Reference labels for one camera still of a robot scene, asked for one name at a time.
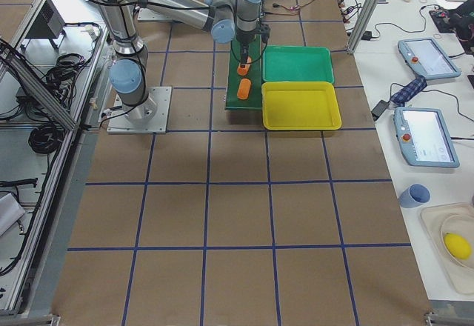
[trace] tablet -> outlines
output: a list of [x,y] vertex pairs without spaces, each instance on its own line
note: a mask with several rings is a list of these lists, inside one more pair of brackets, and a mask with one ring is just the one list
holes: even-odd
[[393,116],[401,152],[410,165],[459,167],[441,111],[397,107]]
[[405,39],[398,42],[398,51],[418,76],[426,80],[455,78],[461,70],[432,38]]

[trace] beige tray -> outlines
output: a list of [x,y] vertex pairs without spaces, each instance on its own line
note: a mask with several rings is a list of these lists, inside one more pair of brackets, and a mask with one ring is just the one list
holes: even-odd
[[427,207],[421,211],[421,220],[431,241],[436,246],[441,263],[453,283],[453,287],[461,294],[473,294],[474,270],[456,263],[446,251],[441,237],[441,226],[444,220],[452,215],[467,215],[474,218],[474,207],[467,203]]

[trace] white table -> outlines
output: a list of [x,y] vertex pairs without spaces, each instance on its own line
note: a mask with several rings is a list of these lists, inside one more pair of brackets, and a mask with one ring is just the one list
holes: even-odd
[[[374,24],[393,22],[406,30],[421,30],[424,20],[418,11],[426,4],[438,4],[438,0],[388,0],[388,4],[379,4],[374,11],[367,30],[373,35]],[[455,8],[459,4],[443,3]],[[415,76],[398,53],[397,42],[400,39],[439,36],[435,25],[428,15],[427,7],[422,13],[427,17],[426,30],[423,33],[405,33],[394,26],[379,26],[381,38],[372,41],[361,41],[355,51],[355,61],[361,75],[367,100],[374,107],[379,100],[388,100],[390,83],[408,84]],[[355,22],[347,24],[353,27]],[[454,34],[442,33],[437,39],[448,55],[463,52]],[[438,89],[457,95],[461,103],[461,112],[474,118],[474,89],[467,80],[466,74],[472,73],[474,57],[462,56],[453,59],[462,69],[462,75],[456,79],[429,81],[428,89]],[[470,137],[474,134],[474,122],[461,117],[456,112],[455,99],[440,93],[420,93],[409,104],[413,107],[433,107],[441,109],[451,136]],[[426,207],[457,202],[471,202],[474,194],[474,142],[456,141],[455,150],[461,166],[456,169],[412,167],[409,166],[399,149],[395,138],[393,112],[387,111],[375,124],[387,160],[393,184],[398,195],[408,186],[420,183],[431,192],[431,200],[425,205],[413,209],[402,208],[405,225],[412,242],[415,257],[430,300],[474,301],[474,294],[461,294],[452,286],[435,246],[429,240],[420,217]]]

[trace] dark green tray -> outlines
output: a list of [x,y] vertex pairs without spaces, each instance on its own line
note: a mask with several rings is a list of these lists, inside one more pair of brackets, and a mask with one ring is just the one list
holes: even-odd
[[[238,56],[240,46],[237,40],[232,41],[234,53]],[[256,36],[255,41],[250,43],[249,54],[252,61],[260,56],[261,39]],[[261,110],[261,60],[250,65],[249,73],[246,76],[237,74],[238,60],[230,52],[229,58],[229,78],[227,80],[227,94],[225,99],[226,110]],[[249,98],[241,100],[237,97],[238,85],[242,78],[248,78],[252,82]]]

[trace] tablet screen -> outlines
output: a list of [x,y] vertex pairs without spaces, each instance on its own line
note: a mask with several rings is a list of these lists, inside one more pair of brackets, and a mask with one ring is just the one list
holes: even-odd
[[443,53],[428,39],[406,42],[413,55],[430,75],[454,73]]
[[436,112],[404,110],[403,116],[410,126],[417,161],[453,162]]

